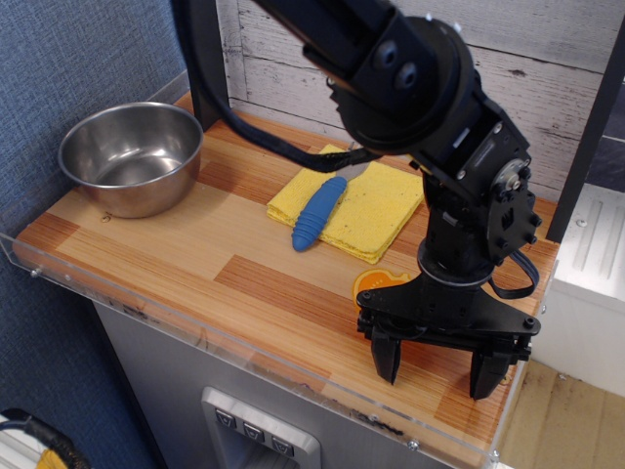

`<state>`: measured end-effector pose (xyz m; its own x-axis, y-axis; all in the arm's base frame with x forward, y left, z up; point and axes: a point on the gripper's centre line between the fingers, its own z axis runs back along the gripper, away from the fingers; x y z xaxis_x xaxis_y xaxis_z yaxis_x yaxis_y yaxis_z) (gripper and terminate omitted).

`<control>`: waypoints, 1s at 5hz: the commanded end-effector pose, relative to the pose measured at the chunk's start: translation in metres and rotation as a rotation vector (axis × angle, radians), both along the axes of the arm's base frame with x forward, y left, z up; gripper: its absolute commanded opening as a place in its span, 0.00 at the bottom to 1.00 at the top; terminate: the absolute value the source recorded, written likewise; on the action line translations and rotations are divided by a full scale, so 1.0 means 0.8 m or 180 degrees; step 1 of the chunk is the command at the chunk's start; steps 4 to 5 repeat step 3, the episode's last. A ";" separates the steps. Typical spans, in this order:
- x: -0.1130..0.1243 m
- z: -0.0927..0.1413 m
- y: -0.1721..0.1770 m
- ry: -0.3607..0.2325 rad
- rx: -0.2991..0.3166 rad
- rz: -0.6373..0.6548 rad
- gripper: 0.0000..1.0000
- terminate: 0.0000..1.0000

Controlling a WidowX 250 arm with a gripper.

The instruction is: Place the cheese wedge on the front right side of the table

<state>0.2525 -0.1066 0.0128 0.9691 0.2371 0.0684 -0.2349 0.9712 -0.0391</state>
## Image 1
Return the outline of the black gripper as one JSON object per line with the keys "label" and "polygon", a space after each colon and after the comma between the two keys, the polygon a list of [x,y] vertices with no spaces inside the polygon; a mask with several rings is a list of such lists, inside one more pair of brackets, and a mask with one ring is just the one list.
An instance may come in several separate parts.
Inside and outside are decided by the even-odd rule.
{"label": "black gripper", "polygon": [[473,354],[470,397],[488,398],[509,366],[526,361],[540,331],[532,315],[491,296],[481,283],[455,284],[422,273],[409,282],[361,291],[358,331],[371,342],[378,375],[394,384],[401,345],[426,345]]}

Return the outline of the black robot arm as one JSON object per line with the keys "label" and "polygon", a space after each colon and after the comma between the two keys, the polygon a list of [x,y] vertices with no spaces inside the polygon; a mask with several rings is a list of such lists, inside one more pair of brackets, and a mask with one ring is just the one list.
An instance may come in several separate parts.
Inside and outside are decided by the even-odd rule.
{"label": "black robot arm", "polygon": [[482,91],[467,45],[442,21],[409,18],[383,1],[263,8],[328,75],[348,133],[375,154],[409,155],[423,172],[429,221],[419,276],[356,297],[378,374],[396,379],[405,341],[465,350],[471,397],[489,397],[529,357],[540,328],[492,278],[506,260],[538,278],[522,253],[541,223],[526,139]]}

